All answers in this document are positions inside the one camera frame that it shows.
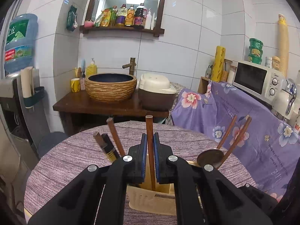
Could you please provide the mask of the grey water dispenser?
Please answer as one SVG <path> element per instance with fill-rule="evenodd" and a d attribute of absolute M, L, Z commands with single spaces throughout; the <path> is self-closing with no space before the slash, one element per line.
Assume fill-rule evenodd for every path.
<path fill-rule="evenodd" d="M 49 129 L 43 106 L 45 89 L 40 85 L 37 69 L 33 69 L 33 88 L 34 94 L 26 99 L 20 72 L 1 79 L 1 109 L 8 137 L 23 159 L 37 161 L 67 135 Z"/>

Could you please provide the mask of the yellow soap bottle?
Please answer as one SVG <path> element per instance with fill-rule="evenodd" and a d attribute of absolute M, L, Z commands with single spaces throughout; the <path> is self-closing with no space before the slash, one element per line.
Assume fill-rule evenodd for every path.
<path fill-rule="evenodd" d="M 86 68 L 86 77 L 89 78 L 90 76 L 93 76 L 97 74 L 97 65 L 95 64 L 94 59 L 91 59 L 91 63 Z"/>

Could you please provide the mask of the woven pattern basin sink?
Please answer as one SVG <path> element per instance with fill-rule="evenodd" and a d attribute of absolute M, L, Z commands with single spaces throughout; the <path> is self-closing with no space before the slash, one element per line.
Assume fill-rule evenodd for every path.
<path fill-rule="evenodd" d="M 137 78 L 128 74 L 101 73 L 85 79 L 85 90 L 98 102 L 112 103 L 130 99 L 137 85 Z"/>

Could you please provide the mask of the steel round soup spoon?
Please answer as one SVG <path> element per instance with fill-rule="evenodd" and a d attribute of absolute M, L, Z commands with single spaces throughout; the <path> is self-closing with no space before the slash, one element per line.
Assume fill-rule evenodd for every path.
<path fill-rule="evenodd" d="M 199 154 L 197 157 L 197 164 L 200 167 L 212 165 L 214 168 L 217 168 L 220 166 L 223 157 L 224 153 L 220 149 L 209 149 Z"/>

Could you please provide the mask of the white thermos kettle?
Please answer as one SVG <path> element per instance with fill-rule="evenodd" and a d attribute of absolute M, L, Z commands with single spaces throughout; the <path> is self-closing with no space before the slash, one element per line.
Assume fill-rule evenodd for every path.
<path fill-rule="evenodd" d="M 294 109 L 294 102 L 297 97 L 296 83 L 291 78 L 288 78 L 286 82 L 286 87 L 277 93 L 273 108 L 271 110 L 276 118 L 283 121 L 288 121 L 291 119 Z"/>

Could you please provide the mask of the blue water jug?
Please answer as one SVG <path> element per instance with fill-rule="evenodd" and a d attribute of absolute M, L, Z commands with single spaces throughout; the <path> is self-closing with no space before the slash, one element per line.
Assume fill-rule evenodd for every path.
<path fill-rule="evenodd" d="M 32 13 L 19 15 L 10 22 L 4 48 L 4 70 L 8 74 L 34 65 L 37 32 L 38 17 Z"/>

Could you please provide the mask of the cream plastic utensil holder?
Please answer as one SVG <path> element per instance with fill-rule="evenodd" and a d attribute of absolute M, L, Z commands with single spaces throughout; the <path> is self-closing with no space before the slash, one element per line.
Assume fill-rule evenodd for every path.
<path fill-rule="evenodd" d="M 156 183 L 152 190 L 149 161 L 146 161 L 146 175 L 142 184 L 128 185 L 127 195 L 130 208 L 138 211 L 160 214 L 176 215 L 176 198 L 174 184 Z"/>

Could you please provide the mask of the green hanging packet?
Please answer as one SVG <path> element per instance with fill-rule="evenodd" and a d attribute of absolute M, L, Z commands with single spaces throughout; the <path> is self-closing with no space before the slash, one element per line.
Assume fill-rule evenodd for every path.
<path fill-rule="evenodd" d="M 77 26 L 77 8 L 72 5 L 68 11 L 66 29 L 73 32 L 75 29 L 77 29 Z"/>

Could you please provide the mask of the reddish brown chopstick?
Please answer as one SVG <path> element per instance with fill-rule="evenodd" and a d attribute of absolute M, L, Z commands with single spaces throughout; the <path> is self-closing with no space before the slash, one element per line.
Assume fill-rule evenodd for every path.
<path fill-rule="evenodd" d="M 146 122 L 146 134 L 147 134 L 147 148 L 148 148 L 148 159 L 149 159 L 149 170 L 151 176 L 151 189 L 156 190 L 155 180 L 155 160 L 154 160 L 154 148 L 153 148 L 153 116 L 147 115 L 145 117 Z"/>

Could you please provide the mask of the bronze faucet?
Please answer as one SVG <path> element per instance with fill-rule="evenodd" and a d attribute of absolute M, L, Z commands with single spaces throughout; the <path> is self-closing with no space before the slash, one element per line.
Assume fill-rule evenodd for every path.
<path fill-rule="evenodd" d="M 134 71 L 135 71 L 135 66 L 136 66 L 136 59 L 135 57 L 131 57 L 130 58 L 130 63 L 129 64 L 125 64 L 122 66 L 123 69 L 128 68 L 129 69 L 129 74 L 130 75 L 134 75 Z"/>

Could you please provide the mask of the paper cup holder tube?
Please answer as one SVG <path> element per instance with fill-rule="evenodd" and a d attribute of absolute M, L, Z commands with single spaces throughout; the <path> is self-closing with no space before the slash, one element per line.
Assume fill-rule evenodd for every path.
<path fill-rule="evenodd" d="M 23 102 L 27 109 L 35 106 L 45 97 L 45 88 L 43 86 L 35 87 L 34 72 L 33 67 L 26 67 L 20 71 Z"/>

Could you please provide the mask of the wooden framed mirror shelf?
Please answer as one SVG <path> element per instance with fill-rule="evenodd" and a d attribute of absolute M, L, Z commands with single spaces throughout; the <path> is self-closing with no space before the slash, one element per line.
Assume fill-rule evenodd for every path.
<path fill-rule="evenodd" d="M 165 0 L 89 0 L 80 31 L 134 31 L 164 34 L 161 27 Z"/>

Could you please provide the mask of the dark purple chopstick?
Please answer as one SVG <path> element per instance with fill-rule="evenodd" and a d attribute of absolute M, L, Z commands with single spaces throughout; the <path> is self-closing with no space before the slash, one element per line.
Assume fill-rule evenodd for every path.
<path fill-rule="evenodd" d="M 108 158 L 108 160 L 113 163 L 113 159 L 108 155 L 108 153 L 105 151 L 104 147 L 106 146 L 102 136 L 99 134 L 99 132 L 95 131 L 93 133 L 93 137 L 95 139 L 95 141 L 97 142 L 97 144 L 100 146 L 100 148 L 102 149 L 102 151 L 104 152 L 104 154 L 106 155 L 106 157 Z"/>

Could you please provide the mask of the yellow label oil bottle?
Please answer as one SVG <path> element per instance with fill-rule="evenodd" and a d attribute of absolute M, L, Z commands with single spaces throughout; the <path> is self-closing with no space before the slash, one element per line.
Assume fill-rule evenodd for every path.
<path fill-rule="evenodd" d="M 134 5 L 131 5 L 130 8 L 127 10 L 127 14 L 126 14 L 126 20 L 124 25 L 125 26 L 132 26 L 134 23 L 134 13 L 135 13 L 135 9 L 134 9 Z"/>

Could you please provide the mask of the dark soy sauce bottle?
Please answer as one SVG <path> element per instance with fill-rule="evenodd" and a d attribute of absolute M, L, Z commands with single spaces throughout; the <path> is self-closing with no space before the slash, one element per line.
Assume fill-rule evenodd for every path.
<path fill-rule="evenodd" d="M 133 26 L 138 29 L 143 29 L 146 22 L 146 7 L 141 3 L 134 14 Z"/>

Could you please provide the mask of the dark wooden sink counter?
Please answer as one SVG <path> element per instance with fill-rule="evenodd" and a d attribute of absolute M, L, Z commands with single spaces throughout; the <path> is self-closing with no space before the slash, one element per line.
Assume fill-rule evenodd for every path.
<path fill-rule="evenodd" d="M 102 103 L 89 97 L 85 91 L 69 93 L 53 105 L 59 113 L 64 132 L 68 136 L 78 132 L 106 125 L 112 117 L 114 123 L 125 121 L 145 121 L 145 116 L 154 117 L 154 123 L 169 117 L 169 111 L 151 111 L 142 108 L 136 90 L 132 97 L 122 102 Z"/>

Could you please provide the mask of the brown wooden chopstick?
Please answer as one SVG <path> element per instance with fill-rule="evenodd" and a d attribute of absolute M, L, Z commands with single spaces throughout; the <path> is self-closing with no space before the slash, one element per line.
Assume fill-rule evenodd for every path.
<path fill-rule="evenodd" d="M 106 122 L 107 122 L 107 125 L 108 125 L 109 129 L 110 129 L 111 135 L 112 135 L 112 137 L 115 141 L 115 144 L 117 146 L 119 154 L 121 156 L 125 156 L 125 151 L 123 149 L 123 146 L 122 146 L 121 141 L 119 139 L 119 136 L 117 134 L 116 127 L 114 126 L 113 118 L 112 117 L 108 118 Z"/>

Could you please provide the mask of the purple floral cloth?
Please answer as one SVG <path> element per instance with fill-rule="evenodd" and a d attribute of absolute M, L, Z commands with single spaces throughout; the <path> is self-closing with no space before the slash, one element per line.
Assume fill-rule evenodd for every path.
<path fill-rule="evenodd" d="M 227 83 L 211 81 L 205 94 L 182 89 L 171 112 L 175 126 L 205 134 L 220 143 L 234 115 L 234 127 L 223 144 L 229 149 L 252 118 L 233 155 L 261 191 L 283 198 L 299 159 L 299 134 L 260 102 Z"/>

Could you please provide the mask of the white brown rice cooker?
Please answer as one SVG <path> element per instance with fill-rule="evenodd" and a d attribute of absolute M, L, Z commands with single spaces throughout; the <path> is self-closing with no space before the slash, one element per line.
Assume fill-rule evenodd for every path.
<path fill-rule="evenodd" d="M 138 97 L 144 109 L 169 111 L 176 97 L 176 88 L 163 75 L 144 73 L 140 76 Z"/>

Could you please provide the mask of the white microwave oven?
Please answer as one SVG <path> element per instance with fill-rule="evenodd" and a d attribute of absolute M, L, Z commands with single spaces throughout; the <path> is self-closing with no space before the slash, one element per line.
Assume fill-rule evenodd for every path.
<path fill-rule="evenodd" d="M 248 61 L 237 63 L 233 85 L 272 105 L 284 80 L 281 72 Z"/>

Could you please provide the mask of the light brown chopstick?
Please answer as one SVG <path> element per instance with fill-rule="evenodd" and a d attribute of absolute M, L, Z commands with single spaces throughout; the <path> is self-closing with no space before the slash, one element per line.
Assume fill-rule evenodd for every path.
<path fill-rule="evenodd" d="M 248 119 L 247 119 L 246 123 L 244 124 L 243 128 L 238 131 L 238 135 L 237 135 L 236 139 L 234 139 L 233 144 L 230 146 L 229 150 L 225 153 L 224 157 L 222 158 L 221 162 L 218 164 L 216 169 L 220 168 L 221 165 L 223 165 L 223 163 L 231 155 L 232 151 L 235 149 L 237 144 L 243 139 L 244 134 L 245 134 L 248 126 L 250 125 L 251 121 L 252 121 L 252 118 L 248 117 Z"/>

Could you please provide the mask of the tall paper cup stack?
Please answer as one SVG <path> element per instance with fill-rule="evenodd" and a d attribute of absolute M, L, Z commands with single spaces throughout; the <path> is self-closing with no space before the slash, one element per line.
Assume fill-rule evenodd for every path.
<path fill-rule="evenodd" d="M 289 61 L 289 35 L 288 25 L 286 18 L 283 14 L 279 14 L 279 32 L 278 32 L 278 45 L 279 45 L 279 59 L 280 59 L 280 72 L 284 77 L 287 77 L 288 61 Z"/>

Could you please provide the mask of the yellow wrap roll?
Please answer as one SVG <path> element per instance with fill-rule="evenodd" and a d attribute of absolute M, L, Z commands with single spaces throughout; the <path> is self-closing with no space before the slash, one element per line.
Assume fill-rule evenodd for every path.
<path fill-rule="evenodd" d="M 219 82 L 223 72 L 226 48 L 222 46 L 216 47 L 216 55 L 214 57 L 214 65 L 211 73 L 211 80 Z"/>

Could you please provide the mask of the yellow mug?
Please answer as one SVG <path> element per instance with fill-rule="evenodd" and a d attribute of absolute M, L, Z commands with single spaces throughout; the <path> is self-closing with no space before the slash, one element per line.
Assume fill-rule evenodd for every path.
<path fill-rule="evenodd" d="M 81 90 L 79 78 L 73 78 L 73 79 L 71 79 L 70 82 L 71 82 L 71 91 L 72 92 L 79 92 Z"/>

